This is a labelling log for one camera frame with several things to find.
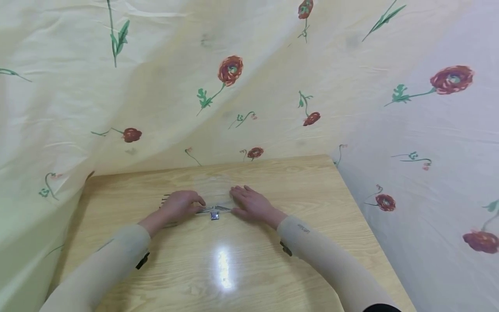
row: person's left hand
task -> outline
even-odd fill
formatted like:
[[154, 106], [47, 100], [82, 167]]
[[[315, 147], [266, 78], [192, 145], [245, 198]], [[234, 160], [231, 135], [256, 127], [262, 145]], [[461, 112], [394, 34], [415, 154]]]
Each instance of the person's left hand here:
[[193, 215], [206, 205], [205, 200], [195, 191], [173, 192], [161, 206], [160, 211], [168, 222], [178, 221]]

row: red flower print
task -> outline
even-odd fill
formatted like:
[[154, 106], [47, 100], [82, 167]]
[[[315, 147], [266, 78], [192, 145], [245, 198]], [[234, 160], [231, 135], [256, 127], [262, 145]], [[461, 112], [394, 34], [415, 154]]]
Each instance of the red flower print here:
[[313, 0], [303, 0], [303, 2], [298, 7], [298, 18], [306, 19], [312, 13]]
[[474, 74], [467, 66], [451, 66], [439, 71], [430, 78], [430, 82], [438, 94], [451, 94], [463, 91], [472, 84]]
[[138, 141], [141, 135], [142, 132], [135, 128], [126, 128], [125, 131], [123, 131], [123, 136], [121, 138], [125, 139], [125, 142], [127, 143], [132, 143]]
[[472, 231], [463, 235], [463, 240], [470, 245], [473, 250], [482, 251], [487, 254], [495, 254], [499, 248], [499, 238], [488, 232]]
[[251, 161], [253, 159], [260, 157], [263, 154], [263, 148], [261, 147], [254, 147], [248, 152], [248, 158], [251, 158]]
[[305, 122], [303, 123], [303, 125], [304, 126], [313, 125], [319, 119], [320, 119], [320, 114], [318, 112], [311, 113], [307, 117], [307, 119], [305, 119]]
[[229, 56], [222, 61], [219, 68], [219, 79], [226, 87], [233, 85], [243, 72], [243, 59], [239, 56]]
[[379, 209], [383, 211], [395, 210], [395, 200], [390, 195], [379, 194], [376, 196], [376, 203], [378, 203]]

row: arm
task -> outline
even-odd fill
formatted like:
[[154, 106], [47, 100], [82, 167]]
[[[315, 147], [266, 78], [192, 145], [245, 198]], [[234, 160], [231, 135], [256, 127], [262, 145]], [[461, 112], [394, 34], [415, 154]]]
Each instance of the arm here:
[[138, 224], [118, 231], [72, 272], [40, 312], [93, 312], [102, 297], [127, 277], [147, 254], [147, 246], [167, 222], [193, 215], [205, 201], [194, 191], [173, 193], [163, 206]]
[[372, 275], [338, 244], [300, 219], [276, 209], [248, 186], [232, 188], [231, 194], [243, 207], [232, 212], [246, 220], [263, 221], [277, 230], [292, 255], [310, 264], [334, 288], [345, 312], [367, 311], [375, 304], [395, 305]]

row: black clip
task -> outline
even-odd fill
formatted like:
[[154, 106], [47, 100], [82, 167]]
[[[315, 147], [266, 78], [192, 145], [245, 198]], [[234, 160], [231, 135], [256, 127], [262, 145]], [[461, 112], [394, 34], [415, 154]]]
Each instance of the black clip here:
[[291, 250], [289, 250], [289, 248], [282, 241], [280, 242], [280, 244], [282, 246], [282, 251], [287, 253], [288, 256], [292, 257], [293, 253], [291, 252]]
[[135, 267], [136, 269], [140, 270], [140, 268], [147, 262], [147, 256], [149, 255], [150, 253], [146, 253], [146, 255], [142, 258], [142, 260], [139, 262], [139, 264], [137, 264], [137, 266]]

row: wood grain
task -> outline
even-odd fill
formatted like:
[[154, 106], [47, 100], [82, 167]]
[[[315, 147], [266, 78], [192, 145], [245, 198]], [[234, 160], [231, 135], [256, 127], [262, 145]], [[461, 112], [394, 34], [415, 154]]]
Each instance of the wood grain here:
[[[164, 194], [193, 189], [200, 176], [221, 175], [234, 185], [250, 185], [335, 240], [403, 311], [414, 311], [327, 156], [94, 177], [73, 218], [54, 284], [120, 227], [158, 209]], [[99, 312], [342, 311], [334, 290], [309, 265], [285, 254], [273, 230], [228, 213], [216, 221], [195, 216], [164, 229], [150, 252], [142, 269], [103, 299]]]

